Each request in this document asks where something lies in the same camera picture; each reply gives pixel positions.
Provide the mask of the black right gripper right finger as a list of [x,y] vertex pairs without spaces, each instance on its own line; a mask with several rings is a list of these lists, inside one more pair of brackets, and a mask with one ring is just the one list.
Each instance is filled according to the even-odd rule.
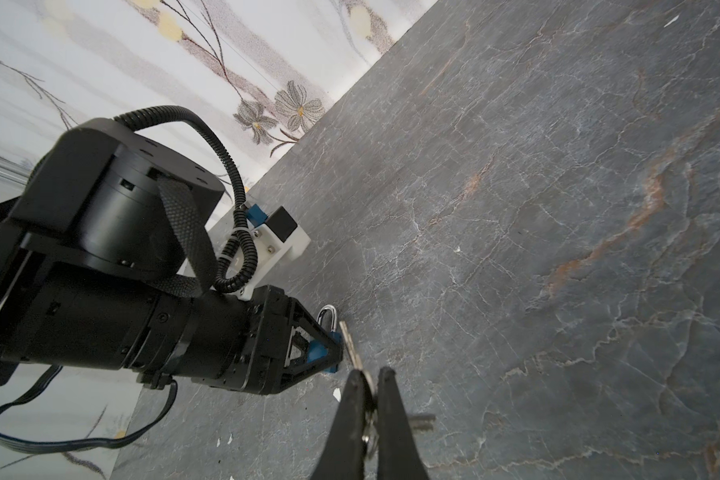
[[377,478],[428,480],[401,399],[395,371],[390,367],[383,367],[379,372],[376,411]]

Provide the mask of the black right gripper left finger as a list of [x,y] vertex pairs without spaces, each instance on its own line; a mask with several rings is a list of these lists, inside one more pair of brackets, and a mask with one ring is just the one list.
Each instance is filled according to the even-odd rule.
[[361,370],[353,370],[345,383],[325,447],[311,479],[363,479],[366,441],[363,439],[374,411],[372,389]]

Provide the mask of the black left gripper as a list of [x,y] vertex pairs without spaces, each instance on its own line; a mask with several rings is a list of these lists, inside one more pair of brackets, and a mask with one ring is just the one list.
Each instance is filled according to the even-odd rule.
[[277,287],[234,300],[232,316],[202,321],[191,344],[191,381],[255,395],[279,394],[320,372],[337,372],[343,339]]

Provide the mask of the blue padlock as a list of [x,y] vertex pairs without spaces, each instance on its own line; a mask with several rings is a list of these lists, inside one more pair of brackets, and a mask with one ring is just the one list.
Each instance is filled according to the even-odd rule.
[[312,339],[308,343],[306,362],[333,354],[334,346],[343,346],[343,336],[338,331],[338,312],[333,305],[323,306],[316,318],[309,319],[308,325]]

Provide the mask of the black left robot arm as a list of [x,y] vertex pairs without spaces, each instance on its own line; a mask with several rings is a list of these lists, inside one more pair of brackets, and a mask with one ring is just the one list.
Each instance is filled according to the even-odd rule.
[[0,204],[0,386],[22,363],[257,395],[333,370],[339,337],[263,281],[306,245],[286,210],[248,206],[191,111],[87,121]]

